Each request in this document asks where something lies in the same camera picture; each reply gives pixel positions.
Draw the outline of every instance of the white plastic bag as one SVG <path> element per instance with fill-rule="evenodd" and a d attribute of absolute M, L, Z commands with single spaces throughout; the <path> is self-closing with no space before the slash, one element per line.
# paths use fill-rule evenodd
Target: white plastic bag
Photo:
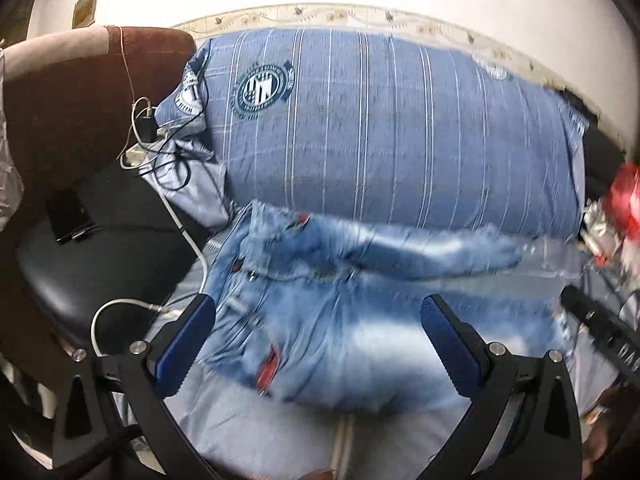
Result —
<path fill-rule="evenodd" d="M 9 142 L 6 138 L 6 117 L 4 116 L 2 83 L 4 81 L 4 51 L 0 48 L 0 231 L 18 209 L 24 186 L 20 174 L 15 169 Z"/>

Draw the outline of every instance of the red plastic bag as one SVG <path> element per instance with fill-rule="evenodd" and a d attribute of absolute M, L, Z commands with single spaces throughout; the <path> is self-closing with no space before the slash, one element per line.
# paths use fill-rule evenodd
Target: red plastic bag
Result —
<path fill-rule="evenodd" d="M 640 168 L 631 162 L 620 166 L 604 201 L 610 222 L 631 241 L 640 240 Z"/>

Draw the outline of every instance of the plastic bag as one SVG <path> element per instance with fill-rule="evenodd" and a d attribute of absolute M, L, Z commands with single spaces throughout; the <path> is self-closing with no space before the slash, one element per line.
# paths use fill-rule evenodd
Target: plastic bag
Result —
<path fill-rule="evenodd" d="M 24 185 L 20 174 L 15 169 L 9 153 L 9 141 L 6 138 L 6 117 L 2 99 L 2 83 L 4 81 L 4 51 L 0 48 L 0 231 L 4 229 L 9 218 L 18 209 Z"/>
<path fill-rule="evenodd" d="M 618 232 L 640 241 L 640 168 L 630 162 L 620 166 L 604 201 L 604 211 Z"/>

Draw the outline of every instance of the black leather seat cushion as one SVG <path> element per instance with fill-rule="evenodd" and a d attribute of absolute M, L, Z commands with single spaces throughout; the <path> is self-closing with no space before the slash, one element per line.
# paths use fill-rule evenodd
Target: black leather seat cushion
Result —
<path fill-rule="evenodd" d="M 115 298 L 162 303 L 196 257 L 155 190 L 137 172 L 123 171 L 113 163 L 76 190 L 91 218 L 103 229 L 59 245 L 49 219 L 44 218 L 25 236 L 17 257 L 38 304 L 60 335 L 88 349 L 92 317 L 102 304 Z M 202 247 L 210 233 L 175 210 Z M 100 349 L 107 353 L 124 350 L 145 335 L 154 316 L 138 306 L 109 307 L 96 327 Z"/>

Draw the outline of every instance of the blue denim jeans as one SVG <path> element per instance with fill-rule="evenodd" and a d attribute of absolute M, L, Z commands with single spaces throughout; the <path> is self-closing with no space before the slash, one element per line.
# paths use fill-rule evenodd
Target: blue denim jeans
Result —
<path fill-rule="evenodd" d="M 429 294 L 513 353 L 568 350 L 550 297 L 423 281 L 494 272 L 519 258 L 516 240 L 492 227 L 432 232 L 253 202 L 210 268 L 205 292 L 218 316 L 198 360 L 279 400 L 368 412 L 446 407 L 459 400 L 420 325 Z"/>

